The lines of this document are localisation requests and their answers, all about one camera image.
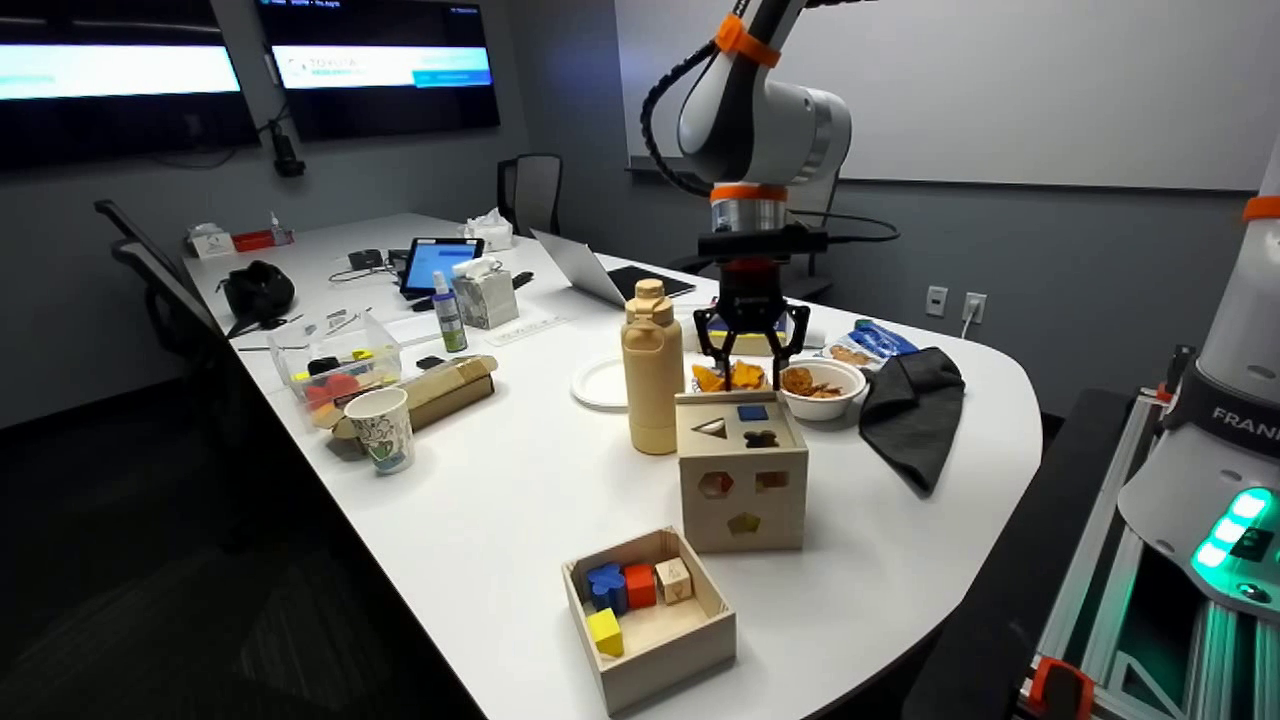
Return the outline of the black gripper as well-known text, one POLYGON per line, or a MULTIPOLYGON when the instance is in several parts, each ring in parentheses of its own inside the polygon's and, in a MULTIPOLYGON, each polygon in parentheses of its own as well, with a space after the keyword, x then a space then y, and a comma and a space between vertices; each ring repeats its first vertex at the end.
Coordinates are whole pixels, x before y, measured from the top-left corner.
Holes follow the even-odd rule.
POLYGON ((826 236, 803 225, 769 231, 707 231, 700 257, 719 269, 719 292, 712 306, 697 306, 693 384, 700 393, 722 393, 719 361, 738 336, 763 336, 772 343, 772 387, 782 387, 782 367, 803 353, 807 310, 782 299, 781 262, 793 253, 825 253, 826 236))

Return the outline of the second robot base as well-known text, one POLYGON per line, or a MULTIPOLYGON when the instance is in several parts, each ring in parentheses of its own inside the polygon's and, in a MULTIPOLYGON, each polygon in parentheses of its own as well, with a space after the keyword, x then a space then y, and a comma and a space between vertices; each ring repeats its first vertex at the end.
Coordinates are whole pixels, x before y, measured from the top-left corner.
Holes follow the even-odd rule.
POLYGON ((1021 720, 1280 720, 1280 149, 1202 348, 1144 393, 1021 677, 1021 720))

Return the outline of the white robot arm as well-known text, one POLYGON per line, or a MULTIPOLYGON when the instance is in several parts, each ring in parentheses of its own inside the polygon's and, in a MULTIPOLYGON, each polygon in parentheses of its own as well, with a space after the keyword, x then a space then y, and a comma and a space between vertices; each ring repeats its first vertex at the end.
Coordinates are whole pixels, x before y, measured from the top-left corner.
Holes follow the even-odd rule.
POLYGON ((772 68, 797 14, 818 2, 831 0, 734 0, 717 31, 639 104, 639 136, 656 167, 712 209, 700 257, 719 269, 719 296, 693 321, 719 384, 732 384, 738 336, 769 340, 772 370, 782 370, 803 348, 807 310, 782 299, 781 262, 793 253, 826 246, 814 217, 831 211, 850 149, 850 113, 831 91, 776 80, 772 68), (673 172, 653 136, 653 109, 678 75, 693 75, 676 114, 688 176, 673 172))

